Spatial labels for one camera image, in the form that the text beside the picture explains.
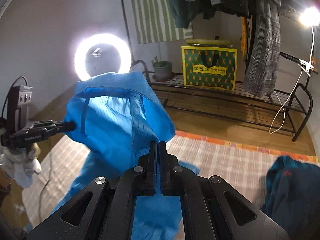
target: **dark teal garment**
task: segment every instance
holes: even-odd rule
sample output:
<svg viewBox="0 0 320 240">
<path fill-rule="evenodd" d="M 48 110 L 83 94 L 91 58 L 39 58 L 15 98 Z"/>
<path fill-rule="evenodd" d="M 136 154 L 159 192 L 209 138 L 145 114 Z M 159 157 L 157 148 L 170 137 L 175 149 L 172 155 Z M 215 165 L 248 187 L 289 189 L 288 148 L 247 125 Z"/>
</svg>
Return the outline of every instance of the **dark teal garment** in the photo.
<svg viewBox="0 0 320 240">
<path fill-rule="evenodd" d="M 204 19 L 210 19 L 217 11 L 210 0 L 169 0 L 169 4 L 176 28 L 188 28 L 199 13 L 203 13 Z"/>
<path fill-rule="evenodd" d="M 320 168 L 281 156 L 269 169 L 266 184 L 261 210 L 286 230 L 290 239 L 308 239 L 306 235 L 319 228 Z"/>
</svg>

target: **black cable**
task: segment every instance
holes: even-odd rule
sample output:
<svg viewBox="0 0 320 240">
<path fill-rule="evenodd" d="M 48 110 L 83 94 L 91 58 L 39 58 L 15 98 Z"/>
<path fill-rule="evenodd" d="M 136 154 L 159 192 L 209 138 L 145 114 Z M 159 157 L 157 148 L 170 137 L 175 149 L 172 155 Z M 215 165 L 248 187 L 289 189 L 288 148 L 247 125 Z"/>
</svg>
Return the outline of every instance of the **black cable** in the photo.
<svg viewBox="0 0 320 240">
<path fill-rule="evenodd" d="M 13 86 L 18 82 L 18 80 L 20 80 L 20 79 L 24 79 L 24 81 L 26 82 L 26 86 L 28 86 L 28 81 L 27 81 L 27 79 L 26 79 L 25 76 L 19 76 L 19 77 L 12 83 L 12 85 L 11 85 L 11 87 L 10 87 L 8 93 L 7 93 L 7 96 L 5 97 L 4 104 L 3 104 L 3 106 L 2 106 L 1 118 L 3 118 L 4 107 L 5 107 L 5 104 L 6 104 L 7 101 L 8 101 L 9 92 L 10 92 L 10 90 L 12 89 L 12 87 L 13 87 Z"/>
</svg>

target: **striped rug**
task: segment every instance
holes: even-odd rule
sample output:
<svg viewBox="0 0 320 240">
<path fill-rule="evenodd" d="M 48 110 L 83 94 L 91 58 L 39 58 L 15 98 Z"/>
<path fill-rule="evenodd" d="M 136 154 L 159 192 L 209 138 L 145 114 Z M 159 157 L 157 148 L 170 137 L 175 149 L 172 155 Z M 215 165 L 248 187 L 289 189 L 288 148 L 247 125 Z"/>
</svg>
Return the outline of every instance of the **striped rug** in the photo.
<svg viewBox="0 0 320 240">
<path fill-rule="evenodd" d="M 131 0 L 138 44 L 193 38 L 192 25 L 175 28 L 169 0 Z"/>
<path fill-rule="evenodd" d="M 224 140 L 176 131 L 167 144 L 167 152 L 178 160 L 200 168 L 200 176 L 209 178 L 219 175 L 249 201 L 260 207 L 265 200 L 268 169 L 278 158 L 277 152 L 261 150 L 254 146 L 237 145 Z M 22 201 L 30 223 L 35 227 L 47 218 L 61 198 L 67 193 L 72 181 L 79 175 L 90 150 L 83 144 L 71 140 L 67 135 L 54 146 L 41 163 L 42 173 L 33 175 L 33 184 L 22 192 Z M 317 161 L 306 155 L 291 155 L 303 162 Z M 40 192 L 48 181 L 52 161 L 52 176 L 42 195 Z M 184 239 L 180 229 L 175 240 Z"/>
</svg>

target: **metal pole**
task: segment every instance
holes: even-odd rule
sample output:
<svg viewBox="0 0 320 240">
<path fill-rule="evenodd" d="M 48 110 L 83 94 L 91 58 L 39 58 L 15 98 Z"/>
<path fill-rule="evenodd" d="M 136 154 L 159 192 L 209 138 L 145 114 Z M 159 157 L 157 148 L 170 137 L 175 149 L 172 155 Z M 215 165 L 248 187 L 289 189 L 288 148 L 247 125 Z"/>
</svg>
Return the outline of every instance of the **metal pole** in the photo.
<svg viewBox="0 0 320 240">
<path fill-rule="evenodd" d="M 127 37 L 128 37 L 128 45 L 131 51 L 131 57 L 132 57 L 132 62 L 135 62 L 134 56 L 132 53 L 132 45 L 131 45 L 131 40 L 130 40 L 130 34 L 129 34 L 129 27 L 128 27 L 128 21 L 127 21 L 127 16 L 125 14 L 125 9 L 124 9 L 124 1 L 121 0 L 121 7 L 122 7 L 122 13 L 123 13 L 123 20 L 124 20 L 124 25 L 125 25 L 125 30 L 127 32 Z"/>
</svg>

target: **potted plant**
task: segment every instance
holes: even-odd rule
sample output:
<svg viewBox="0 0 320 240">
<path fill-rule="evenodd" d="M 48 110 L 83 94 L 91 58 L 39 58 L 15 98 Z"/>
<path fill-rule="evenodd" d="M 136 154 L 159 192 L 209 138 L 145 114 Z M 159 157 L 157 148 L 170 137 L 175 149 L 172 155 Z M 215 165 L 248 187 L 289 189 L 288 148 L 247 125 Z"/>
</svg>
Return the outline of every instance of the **potted plant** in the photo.
<svg viewBox="0 0 320 240">
<path fill-rule="evenodd" d="M 172 62 L 159 61 L 157 57 L 152 60 L 152 66 L 155 69 L 155 79 L 165 81 L 172 78 Z"/>
</svg>

